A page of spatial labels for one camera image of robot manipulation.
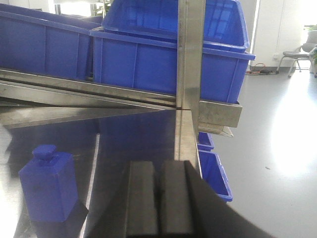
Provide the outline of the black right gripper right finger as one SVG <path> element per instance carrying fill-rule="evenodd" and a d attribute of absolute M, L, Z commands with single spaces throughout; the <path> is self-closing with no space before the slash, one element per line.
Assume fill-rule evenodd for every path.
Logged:
<path fill-rule="evenodd" d="M 269 238 L 231 209 L 189 161 L 167 161 L 161 177 L 162 238 Z"/>

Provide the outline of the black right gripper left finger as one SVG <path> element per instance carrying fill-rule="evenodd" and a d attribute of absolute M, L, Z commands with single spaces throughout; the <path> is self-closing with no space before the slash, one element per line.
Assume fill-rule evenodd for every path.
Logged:
<path fill-rule="evenodd" d="M 153 164 L 131 161 L 113 199 L 87 237 L 155 238 L 158 234 Z"/>

